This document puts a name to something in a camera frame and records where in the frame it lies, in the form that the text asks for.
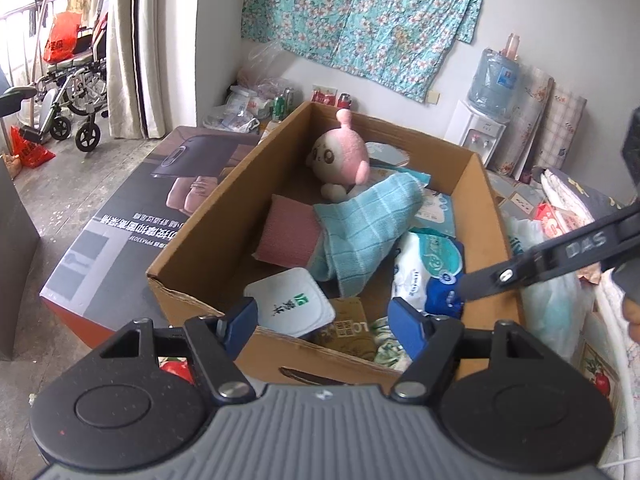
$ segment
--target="white wall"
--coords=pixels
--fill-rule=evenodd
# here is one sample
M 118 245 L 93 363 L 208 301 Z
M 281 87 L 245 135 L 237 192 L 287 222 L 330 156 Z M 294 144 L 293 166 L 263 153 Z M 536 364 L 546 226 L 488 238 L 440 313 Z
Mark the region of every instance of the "white wall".
M 198 0 L 158 0 L 158 63 L 164 125 L 196 125 L 196 10 Z
M 640 105 L 640 0 L 484 0 L 469 46 L 456 42 L 433 89 L 438 105 L 412 102 L 376 83 L 285 54 L 284 70 L 310 96 L 311 85 L 336 87 L 359 100 L 359 111 L 442 137 L 486 46 L 520 35 L 523 62 L 551 74 L 588 100 L 564 170 L 620 200 L 633 195 L 620 147 L 631 111 Z
M 196 16 L 196 115 L 223 102 L 242 61 L 240 19 L 244 0 L 198 0 Z

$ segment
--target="stuffed animal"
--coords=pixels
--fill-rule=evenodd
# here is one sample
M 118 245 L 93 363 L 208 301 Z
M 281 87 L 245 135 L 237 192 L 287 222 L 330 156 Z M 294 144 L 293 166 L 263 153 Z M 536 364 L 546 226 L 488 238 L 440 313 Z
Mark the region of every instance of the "stuffed animal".
M 347 187 L 360 186 L 369 178 L 369 153 L 364 140 L 351 129 L 351 112 L 338 110 L 336 118 L 340 128 L 330 130 L 314 144 L 306 158 L 324 185 L 322 196 L 332 202 L 347 199 Z

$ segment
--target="pink towel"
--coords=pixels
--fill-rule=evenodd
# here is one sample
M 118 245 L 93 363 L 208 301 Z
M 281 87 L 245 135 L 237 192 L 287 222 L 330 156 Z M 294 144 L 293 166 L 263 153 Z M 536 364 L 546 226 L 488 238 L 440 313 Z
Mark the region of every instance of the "pink towel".
M 254 258 L 287 269 L 306 267 L 321 232 L 312 206 L 272 195 L 271 209 Z

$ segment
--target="wall outlet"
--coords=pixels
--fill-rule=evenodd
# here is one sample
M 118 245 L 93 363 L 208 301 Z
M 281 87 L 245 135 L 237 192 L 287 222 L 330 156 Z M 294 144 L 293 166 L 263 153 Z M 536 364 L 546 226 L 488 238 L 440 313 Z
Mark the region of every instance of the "wall outlet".
M 427 104 L 436 105 L 440 100 L 440 92 L 436 92 L 435 90 L 429 90 L 427 92 Z

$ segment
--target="open cardboard box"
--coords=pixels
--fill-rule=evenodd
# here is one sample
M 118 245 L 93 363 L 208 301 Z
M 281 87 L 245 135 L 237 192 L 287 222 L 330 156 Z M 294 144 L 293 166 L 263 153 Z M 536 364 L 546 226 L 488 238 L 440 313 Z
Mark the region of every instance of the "open cardboard box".
M 180 326 L 193 316 L 224 312 L 238 302 L 247 284 L 283 270 L 252 257 L 271 195 L 308 204 L 323 202 L 321 183 L 305 167 L 305 157 L 320 135 L 338 127 L 335 112 L 317 103 L 300 106 L 245 157 L 156 258 L 148 278 L 169 323 Z M 456 237 L 465 247 L 467 272 L 510 257 L 492 190 L 475 153 L 360 114 L 353 115 L 352 124 L 365 141 L 408 152 L 408 167 L 429 173 L 430 187 L 452 196 Z M 393 257 L 388 256 L 360 295 L 369 322 L 386 316 L 392 274 Z M 519 305 L 515 292 L 469 302 L 463 322 L 484 329 L 492 329 L 498 319 L 522 322 Z M 281 367 L 345 383 L 379 383 L 385 390 L 399 375 L 260 327 L 236 364 L 246 375 L 271 383 L 296 382 L 285 377 Z M 463 361 L 459 375 L 485 366 L 485 361 Z

